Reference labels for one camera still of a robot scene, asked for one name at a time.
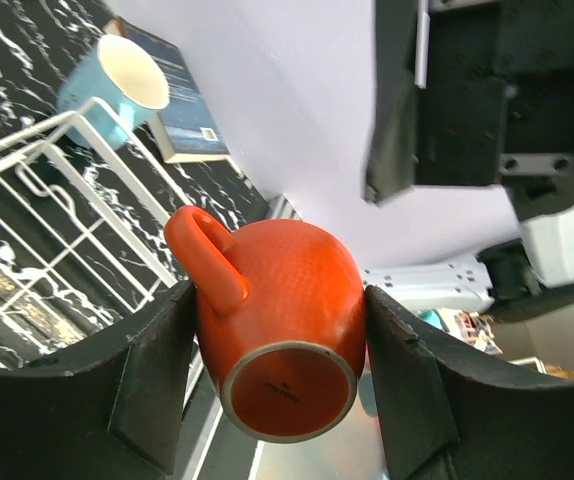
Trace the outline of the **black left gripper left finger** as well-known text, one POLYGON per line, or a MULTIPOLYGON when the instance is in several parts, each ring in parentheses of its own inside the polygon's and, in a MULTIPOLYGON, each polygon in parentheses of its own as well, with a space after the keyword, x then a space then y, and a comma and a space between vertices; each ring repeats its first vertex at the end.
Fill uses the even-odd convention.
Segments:
POLYGON ((173 472, 195 331, 180 283, 114 325, 0 370, 0 479, 162 479, 173 472))

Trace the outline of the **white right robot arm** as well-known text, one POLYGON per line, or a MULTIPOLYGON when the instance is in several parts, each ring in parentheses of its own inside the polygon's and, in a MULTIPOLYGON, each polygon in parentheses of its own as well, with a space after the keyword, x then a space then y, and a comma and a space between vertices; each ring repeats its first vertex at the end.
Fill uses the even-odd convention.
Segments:
POLYGON ((517 322, 574 301, 574 1, 379 1, 363 196, 498 186, 519 236, 369 280, 409 310, 517 322))

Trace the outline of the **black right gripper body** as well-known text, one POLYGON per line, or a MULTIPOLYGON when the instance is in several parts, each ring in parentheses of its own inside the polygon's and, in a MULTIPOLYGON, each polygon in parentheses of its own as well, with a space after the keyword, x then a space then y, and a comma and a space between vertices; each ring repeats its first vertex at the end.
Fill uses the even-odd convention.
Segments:
POLYGON ((574 1, 379 1, 365 198, 504 187, 520 219, 574 205, 574 1))

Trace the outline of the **light blue mug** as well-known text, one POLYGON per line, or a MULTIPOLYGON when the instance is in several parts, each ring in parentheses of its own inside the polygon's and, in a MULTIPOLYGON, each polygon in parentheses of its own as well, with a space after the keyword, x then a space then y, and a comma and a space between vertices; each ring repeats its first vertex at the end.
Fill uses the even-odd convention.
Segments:
POLYGON ((75 66, 56 96, 58 113, 79 109, 88 99, 104 100, 133 131, 169 104, 163 71, 140 46, 106 34, 75 66))

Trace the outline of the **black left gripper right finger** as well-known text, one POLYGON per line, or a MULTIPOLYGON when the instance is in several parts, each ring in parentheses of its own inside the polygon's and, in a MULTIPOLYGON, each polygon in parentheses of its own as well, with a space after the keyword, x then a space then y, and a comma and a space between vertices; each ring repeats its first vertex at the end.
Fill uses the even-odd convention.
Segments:
POLYGON ((365 290, 392 479, 574 479, 574 380, 483 353, 365 290))

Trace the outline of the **white wire dish rack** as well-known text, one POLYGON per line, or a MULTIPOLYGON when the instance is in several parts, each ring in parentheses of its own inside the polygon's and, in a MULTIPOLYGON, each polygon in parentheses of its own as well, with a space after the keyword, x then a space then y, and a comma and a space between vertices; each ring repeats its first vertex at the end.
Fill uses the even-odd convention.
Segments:
POLYGON ((0 370, 41 366, 183 274, 136 189, 99 155, 37 137, 0 149, 0 370))

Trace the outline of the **red orange mug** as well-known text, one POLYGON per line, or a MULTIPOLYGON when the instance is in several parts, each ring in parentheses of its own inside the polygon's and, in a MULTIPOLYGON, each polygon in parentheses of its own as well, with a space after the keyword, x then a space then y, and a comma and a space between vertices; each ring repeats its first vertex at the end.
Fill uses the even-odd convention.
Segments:
POLYGON ((195 206, 164 235, 196 287, 201 355, 230 421, 272 443, 335 427, 366 353, 365 292, 346 248, 294 219, 230 231, 195 206))

